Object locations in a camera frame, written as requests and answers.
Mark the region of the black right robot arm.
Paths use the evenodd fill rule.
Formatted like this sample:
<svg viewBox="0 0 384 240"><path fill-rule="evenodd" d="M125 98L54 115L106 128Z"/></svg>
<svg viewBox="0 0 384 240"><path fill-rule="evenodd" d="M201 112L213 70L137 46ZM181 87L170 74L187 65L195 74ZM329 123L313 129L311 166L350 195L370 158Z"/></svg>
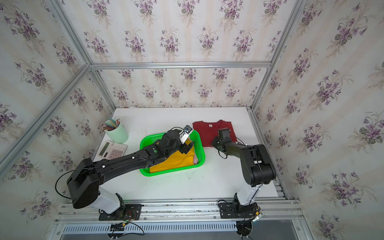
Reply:
<svg viewBox="0 0 384 240"><path fill-rule="evenodd" d="M262 186L276 179L277 171L271 157L263 144L246 145L233 142L230 129L219 129L218 136L212 141L212 147L218 150L219 156L240 159L242 174L246 185L235 193L234 202L237 206L249 206L255 203L254 198Z"/></svg>

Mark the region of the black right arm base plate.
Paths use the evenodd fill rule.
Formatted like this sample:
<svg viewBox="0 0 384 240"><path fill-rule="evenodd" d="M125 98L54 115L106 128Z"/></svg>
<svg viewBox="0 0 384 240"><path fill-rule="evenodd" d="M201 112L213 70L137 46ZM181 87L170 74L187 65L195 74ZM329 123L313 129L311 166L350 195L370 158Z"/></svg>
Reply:
<svg viewBox="0 0 384 240"><path fill-rule="evenodd" d="M219 200L217 202L221 219L253 219L261 214L260 207L257 203L243 206L239 202L227 202Z"/></svg>

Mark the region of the yellow t-shirt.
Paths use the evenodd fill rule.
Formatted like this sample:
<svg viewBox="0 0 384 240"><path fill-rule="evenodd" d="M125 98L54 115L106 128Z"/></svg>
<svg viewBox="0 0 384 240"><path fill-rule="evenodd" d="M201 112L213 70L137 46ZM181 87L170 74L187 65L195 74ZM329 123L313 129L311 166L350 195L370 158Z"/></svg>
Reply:
<svg viewBox="0 0 384 240"><path fill-rule="evenodd" d="M189 167L195 165L197 162L198 160L195 157L195 147L192 147L187 154L182 154L179 151L176 151L164 162L150 167L150 173Z"/></svg>

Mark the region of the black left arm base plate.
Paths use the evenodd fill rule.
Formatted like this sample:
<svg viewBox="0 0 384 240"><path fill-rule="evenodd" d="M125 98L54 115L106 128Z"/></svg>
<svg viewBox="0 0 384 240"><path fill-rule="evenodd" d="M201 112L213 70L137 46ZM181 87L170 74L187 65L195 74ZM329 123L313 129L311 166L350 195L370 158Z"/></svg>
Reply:
<svg viewBox="0 0 384 240"><path fill-rule="evenodd" d="M115 212L107 214L100 210L99 221L136 221L139 220L141 210L141 204L128 204L124 207L120 207Z"/></svg>

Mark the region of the pink t-shirt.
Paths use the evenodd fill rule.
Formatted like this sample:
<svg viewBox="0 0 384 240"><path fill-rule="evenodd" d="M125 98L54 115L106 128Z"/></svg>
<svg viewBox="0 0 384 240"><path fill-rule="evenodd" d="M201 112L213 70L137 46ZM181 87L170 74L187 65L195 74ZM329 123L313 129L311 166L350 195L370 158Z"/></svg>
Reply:
<svg viewBox="0 0 384 240"><path fill-rule="evenodd" d="M193 150L193 163L194 165L197 165L199 163L199 159L197 157L197 154L196 154L196 143L193 142L193 147L192 147L192 150Z"/></svg>

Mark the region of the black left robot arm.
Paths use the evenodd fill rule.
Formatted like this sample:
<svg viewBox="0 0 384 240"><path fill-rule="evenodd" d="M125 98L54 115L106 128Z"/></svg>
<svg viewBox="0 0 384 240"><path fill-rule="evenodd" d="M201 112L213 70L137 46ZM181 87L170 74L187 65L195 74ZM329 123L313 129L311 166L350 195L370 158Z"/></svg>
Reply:
<svg viewBox="0 0 384 240"><path fill-rule="evenodd" d="M187 154L194 142L186 140L194 130L190 126L184 129L171 129L153 144L132 154L115 159L102 159L93 162L82 160L67 180L74 209L97 208L106 214L114 214L125 209L122 197L101 188L101 185L120 175L158 165L175 152Z"/></svg>

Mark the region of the dark red t-shirt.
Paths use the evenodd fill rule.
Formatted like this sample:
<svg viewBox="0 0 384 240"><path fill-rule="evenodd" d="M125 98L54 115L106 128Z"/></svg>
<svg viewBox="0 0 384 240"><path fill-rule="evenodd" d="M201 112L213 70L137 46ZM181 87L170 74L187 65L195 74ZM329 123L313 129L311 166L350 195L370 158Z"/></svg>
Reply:
<svg viewBox="0 0 384 240"><path fill-rule="evenodd" d="M215 123L206 123L203 121L194 122L193 129L200 135L202 145L205 148L211 148L212 142L215 137L218 137L218 131L220 129L229 129L232 142L236 142L236 134L231 122L219 120Z"/></svg>

